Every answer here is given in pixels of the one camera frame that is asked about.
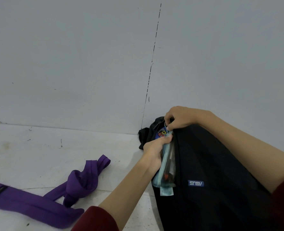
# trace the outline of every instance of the purple martial arts belt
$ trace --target purple martial arts belt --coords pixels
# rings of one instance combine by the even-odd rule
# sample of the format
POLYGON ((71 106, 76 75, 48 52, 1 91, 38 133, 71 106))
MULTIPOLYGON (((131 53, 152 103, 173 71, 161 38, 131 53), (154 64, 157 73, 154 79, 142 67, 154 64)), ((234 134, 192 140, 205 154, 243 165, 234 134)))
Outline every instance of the purple martial arts belt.
POLYGON ((71 206, 97 188, 98 175, 110 162, 105 155, 87 160, 82 172, 72 171, 67 182, 43 197, 0 184, 0 209, 24 214, 55 228, 68 228, 84 213, 84 209, 71 206), (62 196, 63 205, 55 202, 62 196))

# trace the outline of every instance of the black backpack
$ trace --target black backpack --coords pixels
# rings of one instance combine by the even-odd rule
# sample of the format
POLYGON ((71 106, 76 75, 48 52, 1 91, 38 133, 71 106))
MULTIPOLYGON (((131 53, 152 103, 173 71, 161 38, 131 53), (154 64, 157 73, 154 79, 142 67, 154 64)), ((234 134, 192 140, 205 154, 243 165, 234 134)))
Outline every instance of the black backpack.
MULTIPOLYGON (((159 117, 141 129, 139 148, 163 126, 159 117)), ((196 124, 175 129, 173 137, 174 195, 160 196, 153 186, 164 230, 277 230, 270 193, 218 139, 196 124)))

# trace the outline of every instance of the person's left hand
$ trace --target person's left hand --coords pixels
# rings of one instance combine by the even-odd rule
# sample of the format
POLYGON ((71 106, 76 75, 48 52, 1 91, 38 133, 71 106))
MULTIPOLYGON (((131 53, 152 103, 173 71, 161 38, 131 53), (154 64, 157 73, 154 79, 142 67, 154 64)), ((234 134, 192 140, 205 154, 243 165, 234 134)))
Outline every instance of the person's left hand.
POLYGON ((161 137, 144 144, 144 156, 150 158, 150 167, 154 172, 158 171, 161 166, 161 150, 163 144, 171 142, 172 138, 173 135, 169 135, 167 137, 161 137))

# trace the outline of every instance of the dirt spot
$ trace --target dirt spot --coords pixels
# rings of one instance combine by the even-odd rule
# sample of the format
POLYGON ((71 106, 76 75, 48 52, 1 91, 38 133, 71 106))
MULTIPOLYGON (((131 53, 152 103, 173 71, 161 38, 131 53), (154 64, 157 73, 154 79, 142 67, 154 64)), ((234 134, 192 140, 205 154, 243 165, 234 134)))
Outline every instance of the dirt spot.
POLYGON ((5 142, 2 146, 3 146, 3 149, 4 150, 8 150, 9 149, 9 146, 10 146, 10 142, 5 142))

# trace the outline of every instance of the forearm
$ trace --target forearm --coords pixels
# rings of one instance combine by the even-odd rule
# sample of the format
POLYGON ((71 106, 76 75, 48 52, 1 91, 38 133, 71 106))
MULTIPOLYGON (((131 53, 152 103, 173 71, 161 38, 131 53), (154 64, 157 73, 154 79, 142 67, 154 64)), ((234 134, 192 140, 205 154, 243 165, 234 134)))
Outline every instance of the forearm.
POLYGON ((250 173, 273 192, 284 181, 284 152, 208 112, 199 122, 219 139, 250 173))
POLYGON ((126 225, 133 209, 155 175, 150 169, 150 158, 143 156, 114 191, 99 205, 117 223, 119 230, 126 225))

